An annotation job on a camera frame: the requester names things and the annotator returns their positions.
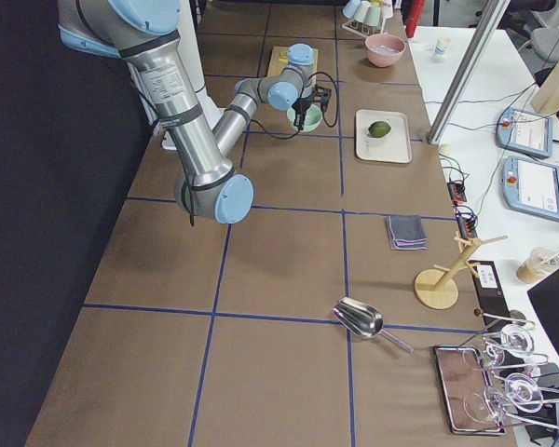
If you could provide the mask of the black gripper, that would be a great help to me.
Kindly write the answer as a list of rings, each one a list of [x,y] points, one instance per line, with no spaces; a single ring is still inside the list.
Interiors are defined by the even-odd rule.
[[[307,96],[302,96],[300,104],[293,107],[294,119],[293,126],[295,129],[303,129],[306,123],[308,108],[317,103],[322,111],[326,111],[332,98],[332,90],[330,88],[315,85]]]

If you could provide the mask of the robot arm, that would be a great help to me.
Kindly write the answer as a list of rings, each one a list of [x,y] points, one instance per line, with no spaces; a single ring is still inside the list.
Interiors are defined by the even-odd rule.
[[[250,211],[252,182],[236,173],[227,155],[261,105],[293,110],[293,123],[303,131],[311,104],[325,111],[332,96],[314,82],[312,48],[295,44],[279,74],[238,82],[232,102],[210,124],[197,87],[203,75],[194,23],[182,17],[187,2],[60,1],[58,10],[64,45],[121,59],[138,72],[146,101],[180,157],[174,194],[191,217],[234,224]]]

